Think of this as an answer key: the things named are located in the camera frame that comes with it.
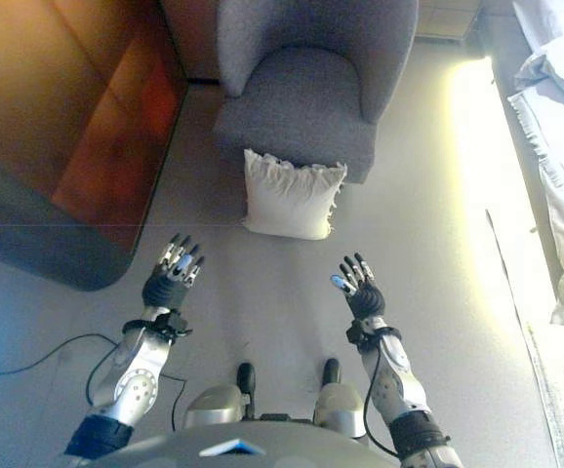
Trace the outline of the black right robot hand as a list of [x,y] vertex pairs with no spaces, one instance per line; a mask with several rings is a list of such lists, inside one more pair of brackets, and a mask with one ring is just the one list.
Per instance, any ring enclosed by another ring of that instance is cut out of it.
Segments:
[[381,317],[385,309],[383,293],[377,287],[375,275],[369,263],[360,253],[346,255],[339,265],[342,274],[330,277],[340,291],[354,319],[362,321]]

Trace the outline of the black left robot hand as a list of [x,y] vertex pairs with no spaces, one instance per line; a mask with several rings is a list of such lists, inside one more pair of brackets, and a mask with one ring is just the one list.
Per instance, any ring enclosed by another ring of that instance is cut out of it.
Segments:
[[190,245],[191,237],[177,233],[163,249],[142,289],[146,307],[178,309],[194,286],[205,257],[199,245]]

